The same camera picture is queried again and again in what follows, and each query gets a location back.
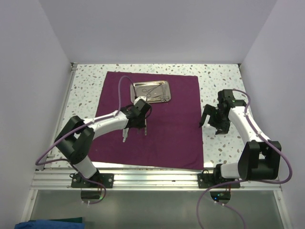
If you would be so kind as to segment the steel hemostat clamp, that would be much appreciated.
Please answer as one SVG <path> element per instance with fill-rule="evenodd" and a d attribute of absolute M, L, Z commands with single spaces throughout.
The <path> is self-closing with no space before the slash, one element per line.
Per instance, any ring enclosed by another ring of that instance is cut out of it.
<path fill-rule="evenodd" d="M 152 87 L 152 88 L 148 88 L 148 89 L 143 88 L 143 89 L 142 89 L 142 92 L 145 93 L 145 96 L 146 96 L 147 98 L 150 98 L 150 97 L 151 97 L 151 92 L 152 92 L 153 90 L 155 90 L 156 88 L 158 88 L 159 86 L 161 86 L 161 85 L 162 85 L 162 83 L 159 83 L 157 86 L 154 86 L 154 87 Z"/>

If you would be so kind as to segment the steel scalpel handle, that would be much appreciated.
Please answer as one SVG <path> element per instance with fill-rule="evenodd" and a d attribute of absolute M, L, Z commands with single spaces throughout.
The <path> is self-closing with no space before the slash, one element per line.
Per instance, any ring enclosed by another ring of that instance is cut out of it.
<path fill-rule="evenodd" d="M 128 129 L 127 128 L 122 130 L 122 136 L 123 136 L 123 138 L 126 138 L 128 136 Z"/>

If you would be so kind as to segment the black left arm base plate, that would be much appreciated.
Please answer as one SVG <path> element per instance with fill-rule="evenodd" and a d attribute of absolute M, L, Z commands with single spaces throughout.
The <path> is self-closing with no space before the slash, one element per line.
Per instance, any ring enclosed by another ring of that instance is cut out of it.
<path fill-rule="evenodd" d="M 80 174 L 70 174 L 69 177 L 72 179 L 72 188 L 112 188 L 114 183 L 114 174 L 102 173 L 95 174 L 90 179 L 83 178 Z"/>

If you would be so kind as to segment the steel tweezers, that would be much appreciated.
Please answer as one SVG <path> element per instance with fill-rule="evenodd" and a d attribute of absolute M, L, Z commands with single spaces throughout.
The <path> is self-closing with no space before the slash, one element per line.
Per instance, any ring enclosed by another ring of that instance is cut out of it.
<path fill-rule="evenodd" d="M 125 143 L 126 142 L 126 139 L 128 137 L 128 132 L 129 132 L 129 128 L 125 128 L 122 130 L 122 136 L 123 136 L 123 140 L 122 142 Z"/>

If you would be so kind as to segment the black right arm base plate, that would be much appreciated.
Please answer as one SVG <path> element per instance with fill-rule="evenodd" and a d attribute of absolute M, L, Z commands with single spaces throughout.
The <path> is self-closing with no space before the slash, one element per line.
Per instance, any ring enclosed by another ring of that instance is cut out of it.
<path fill-rule="evenodd" d="M 235 179 L 231 178 L 215 178 L 213 174 L 199 173 L 197 174 L 198 188 L 210 188 L 218 184 L 226 182 L 233 182 Z"/>

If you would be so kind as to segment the steel scissors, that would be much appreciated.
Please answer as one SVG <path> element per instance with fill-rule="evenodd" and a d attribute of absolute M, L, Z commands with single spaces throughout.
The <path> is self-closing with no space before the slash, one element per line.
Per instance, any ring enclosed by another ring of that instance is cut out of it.
<path fill-rule="evenodd" d="M 162 96 L 161 96 L 161 101 L 162 101 L 162 102 L 168 102 L 168 101 L 170 101 L 170 97 L 166 94 L 166 89 L 165 89 L 164 86 L 162 86 L 162 92 L 163 92 L 163 94 L 162 94 Z"/>

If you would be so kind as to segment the purple surgical cloth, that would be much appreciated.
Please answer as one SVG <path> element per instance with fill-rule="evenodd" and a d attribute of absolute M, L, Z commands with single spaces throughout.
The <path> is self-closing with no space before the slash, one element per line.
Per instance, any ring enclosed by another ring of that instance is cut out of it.
<path fill-rule="evenodd" d="M 107 72 L 96 115 L 107 115 L 131 102 L 130 85 L 165 80 L 171 100 L 152 104 L 144 130 L 131 128 L 123 143 L 122 130 L 96 138 L 89 158 L 94 162 L 203 169 L 203 137 L 199 127 L 201 101 L 196 76 Z"/>

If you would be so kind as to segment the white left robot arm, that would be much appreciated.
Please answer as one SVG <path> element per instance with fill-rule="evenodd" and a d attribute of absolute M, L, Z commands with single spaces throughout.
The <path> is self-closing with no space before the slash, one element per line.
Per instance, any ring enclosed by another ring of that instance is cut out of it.
<path fill-rule="evenodd" d="M 55 146 L 80 174 L 83 183 L 94 187 L 99 181 L 99 171 L 88 156 L 93 141 L 117 130 L 123 130 L 123 137 L 126 138 L 130 128 L 146 127 L 145 120 L 151 111 L 152 106 L 138 98 L 134 104 L 107 115 L 92 119 L 73 116 L 57 136 Z"/>

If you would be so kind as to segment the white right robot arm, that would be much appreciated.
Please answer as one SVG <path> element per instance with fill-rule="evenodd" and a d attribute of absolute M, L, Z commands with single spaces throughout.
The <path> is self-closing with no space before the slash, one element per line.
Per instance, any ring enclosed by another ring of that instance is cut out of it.
<path fill-rule="evenodd" d="M 217 100 L 217 106 L 205 105 L 199 126 L 208 123 L 216 129 L 217 135 L 225 135 L 230 125 L 234 125 L 244 148 L 238 162 L 216 165 L 212 176 L 214 185 L 224 187 L 235 179 L 275 180 L 280 164 L 280 143 L 271 141 L 261 132 L 248 113 L 245 100 L 236 99 L 232 89 L 219 91 Z"/>

